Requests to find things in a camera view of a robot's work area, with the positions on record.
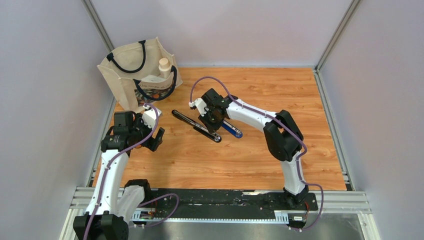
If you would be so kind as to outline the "black stapler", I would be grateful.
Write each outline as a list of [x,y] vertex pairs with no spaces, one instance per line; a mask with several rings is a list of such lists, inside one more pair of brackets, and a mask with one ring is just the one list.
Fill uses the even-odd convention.
[[177,111],[176,109],[173,109],[171,111],[171,114],[175,118],[177,118],[177,119],[187,123],[188,125],[192,126],[192,128],[194,130],[196,130],[198,133],[202,134],[203,136],[207,137],[208,139],[212,140],[213,142],[220,143],[222,141],[222,138],[219,134],[210,133],[206,127],[204,127],[200,123],[196,122],[195,120],[189,118],[188,116],[182,114],[181,112]]

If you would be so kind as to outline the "blue tape dispenser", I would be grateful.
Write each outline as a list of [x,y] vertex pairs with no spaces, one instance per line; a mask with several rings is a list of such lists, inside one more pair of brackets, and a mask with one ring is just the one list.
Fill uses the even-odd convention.
[[222,127],[238,139],[243,137],[242,131],[226,120],[223,121]]

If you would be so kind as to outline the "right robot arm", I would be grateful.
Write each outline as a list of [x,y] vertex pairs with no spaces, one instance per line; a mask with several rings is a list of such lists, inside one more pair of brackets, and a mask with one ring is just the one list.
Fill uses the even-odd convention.
[[225,119],[245,123],[264,134],[268,151],[280,161],[284,177],[286,205],[299,209],[306,200],[309,187],[303,179],[302,150],[304,137],[291,114],[286,110],[267,111],[252,106],[234,95],[223,97],[213,88],[189,102],[199,112],[199,120],[210,133],[222,127]]

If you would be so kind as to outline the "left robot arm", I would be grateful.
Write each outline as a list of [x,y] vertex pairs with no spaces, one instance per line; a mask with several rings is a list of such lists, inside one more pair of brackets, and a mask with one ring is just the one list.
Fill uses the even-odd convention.
[[79,240],[126,240],[132,215],[138,206],[148,207],[153,194],[146,179],[120,184],[131,150],[137,146],[154,152],[165,130],[159,127],[162,112],[151,107],[142,113],[119,111],[100,143],[101,166],[95,189],[83,215],[76,216],[73,230]]

